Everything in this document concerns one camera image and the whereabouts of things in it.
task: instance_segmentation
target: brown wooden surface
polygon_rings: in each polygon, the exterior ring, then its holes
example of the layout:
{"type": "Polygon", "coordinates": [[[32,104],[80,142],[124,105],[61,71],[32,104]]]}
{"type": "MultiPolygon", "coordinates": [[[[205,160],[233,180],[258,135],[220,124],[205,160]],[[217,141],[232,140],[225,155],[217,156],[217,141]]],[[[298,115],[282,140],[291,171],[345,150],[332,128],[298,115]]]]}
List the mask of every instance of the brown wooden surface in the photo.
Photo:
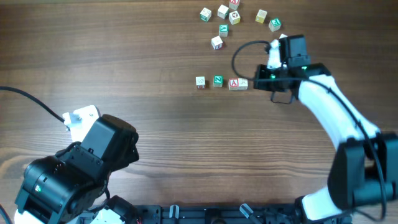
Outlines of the brown wooden surface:
{"type": "MultiPolygon", "coordinates": [[[[195,77],[234,77],[233,52],[250,40],[304,34],[365,117],[398,131],[397,1],[243,1],[225,47],[210,40],[227,1],[0,6],[0,85],[25,90],[62,114],[87,105],[135,126],[140,160],[111,176],[111,194],[139,204],[293,202],[326,184],[333,146],[300,103],[270,93],[195,88],[195,77]],[[209,23],[199,13],[212,10],[209,23]],[[258,9],[266,24],[254,22],[258,9]],[[272,33],[269,19],[283,25],[272,33]]],[[[238,57],[252,75],[262,46],[238,57]]],[[[0,203],[14,216],[24,168],[70,142],[56,119],[23,96],[0,92],[0,203]]],[[[374,207],[378,214],[379,207],[374,207]]],[[[390,203],[386,223],[396,223],[390,203]]],[[[356,217],[356,223],[370,223],[356,217]]]]}

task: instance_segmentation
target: wooden table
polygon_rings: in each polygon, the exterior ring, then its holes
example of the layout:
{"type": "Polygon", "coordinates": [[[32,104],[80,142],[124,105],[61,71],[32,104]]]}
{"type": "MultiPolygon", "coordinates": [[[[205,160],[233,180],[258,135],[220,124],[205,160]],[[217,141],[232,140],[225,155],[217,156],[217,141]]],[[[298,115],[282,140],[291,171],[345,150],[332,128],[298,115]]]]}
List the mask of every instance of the wooden table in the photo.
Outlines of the wooden table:
{"type": "MultiPolygon", "coordinates": [[[[324,63],[365,117],[398,131],[397,1],[243,1],[224,48],[213,50],[227,1],[0,7],[0,85],[40,98],[62,114],[87,105],[135,126],[140,160],[112,174],[109,189],[134,205],[293,202],[326,184],[333,146],[299,102],[270,93],[197,90],[195,77],[233,78],[233,52],[250,40],[304,34],[312,62],[324,63]],[[209,23],[199,13],[207,7],[209,23]],[[259,9],[265,24],[254,22],[259,9]],[[282,21],[272,33],[270,18],[282,21]]],[[[261,45],[238,70],[266,63],[261,45]]],[[[14,216],[23,171],[71,142],[56,119],[23,96],[0,93],[0,203],[14,216]]],[[[371,209],[378,215],[379,207],[371,209]]],[[[396,223],[389,203],[386,223],[396,223]]],[[[370,223],[356,216],[356,223],[370,223]]]]}

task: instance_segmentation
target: green light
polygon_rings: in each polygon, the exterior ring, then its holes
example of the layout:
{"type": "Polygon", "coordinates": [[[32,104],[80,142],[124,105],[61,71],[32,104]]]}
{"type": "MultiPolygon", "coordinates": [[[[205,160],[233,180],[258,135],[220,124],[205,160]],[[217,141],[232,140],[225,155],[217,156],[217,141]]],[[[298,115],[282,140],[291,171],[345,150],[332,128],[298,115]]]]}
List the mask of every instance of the green light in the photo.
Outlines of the green light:
{"type": "Polygon", "coordinates": [[[41,191],[42,191],[42,188],[41,188],[39,185],[36,185],[35,191],[36,191],[36,192],[41,192],[41,191]]]}

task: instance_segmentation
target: robotic arm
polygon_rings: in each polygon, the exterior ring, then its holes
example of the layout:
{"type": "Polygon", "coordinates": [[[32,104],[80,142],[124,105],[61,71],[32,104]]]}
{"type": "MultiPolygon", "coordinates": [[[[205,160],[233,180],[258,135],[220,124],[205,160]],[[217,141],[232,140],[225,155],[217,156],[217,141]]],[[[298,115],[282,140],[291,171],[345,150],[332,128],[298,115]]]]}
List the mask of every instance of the robotic arm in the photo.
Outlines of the robotic arm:
{"type": "Polygon", "coordinates": [[[344,97],[323,64],[310,63],[302,35],[274,40],[266,50],[269,61],[258,65],[254,88],[273,92],[271,100],[275,92],[290,90],[292,99],[317,117],[336,149],[326,187],[294,204],[263,207],[165,208],[109,198],[110,174],[139,159],[138,134],[120,119],[100,117],[91,106],[63,115],[75,141],[70,147],[37,159],[25,170],[16,223],[350,223],[356,207],[395,200],[398,137],[382,134],[344,97]],[[365,167],[365,158],[379,165],[365,167]],[[104,205],[87,212],[103,193],[108,198],[104,205]]]}

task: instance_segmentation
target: wooden block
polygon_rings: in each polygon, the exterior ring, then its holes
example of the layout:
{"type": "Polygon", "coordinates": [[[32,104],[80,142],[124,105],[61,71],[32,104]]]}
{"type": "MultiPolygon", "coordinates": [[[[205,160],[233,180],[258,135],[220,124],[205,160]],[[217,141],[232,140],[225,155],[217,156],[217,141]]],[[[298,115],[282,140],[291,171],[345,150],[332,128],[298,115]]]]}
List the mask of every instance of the wooden block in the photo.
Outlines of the wooden block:
{"type": "Polygon", "coordinates": [[[218,29],[218,35],[220,37],[227,37],[228,36],[228,24],[220,25],[220,28],[218,29]]]}
{"type": "Polygon", "coordinates": [[[280,22],[280,20],[278,18],[275,18],[275,19],[272,19],[271,21],[269,21],[269,25],[268,25],[270,30],[273,32],[279,30],[281,26],[282,26],[282,23],[280,22]]]}
{"type": "Polygon", "coordinates": [[[213,80],[214,87],[223,87],[223,76],[222,75],[215,75],[213,80]]]}
{"type": "Polygon", "coordinates": [[[197,77],[197,88],[198,89],[206,88],[205,77],[197,77]]]}
{"type": "Polygon", "coordinates": [[[216,36],[216,37],[212,38],[211,45],[213,46],[213,48],[215,50],[222,48],[223,47],[223,41],[221,40],[221,37],[216,36]]]}
{"type": "Polygon", "coordinates": [[[245,78],[239,78],[238,79],[238,89],[239,90],[247,90],[249,86],[248,80],[245,78]]]}
{"type": "Polygon", "coordinates": [[[239,81],[237,78],[230,78],[228,81],[228,89],[229,90],[238,90],[239,88],[239,81]]]}
{"type": "Polygon", "coordinates": [[[266,19],[266,17],[267,17],[267,11],[260,9],[256,16],[256,22],[264,23],[264,20],[266,19]]]}
{"type": "Polygon", "coordinates": [[[225,19],[226,16],[228,16],[228,11],[229,11],[228,7],[226,7],[226,6],[224,6],[224,5],[221,5],[221,6],[218,8],[217,16],[219,16],[219,17],[225,19]]]}
{"type": "Polygon", "coordinates": [[[237,11],[231,12],[229,14],[229,21],[231,22],[232,25],[237,24],[241,21],[241,16],[237,11]]]}
{"type": "Polygon", "coordinates": [[[229,7],[233,10],[238,10],[239,3],[241,3],[241,0],[229,0],[229,7]]]}
{"type": "Polygon", "coordinates": [[[211,10],[207,8],[203,8],[203,10],[200,12],[200,19],[208,22],[211,17],[211,10]]]}

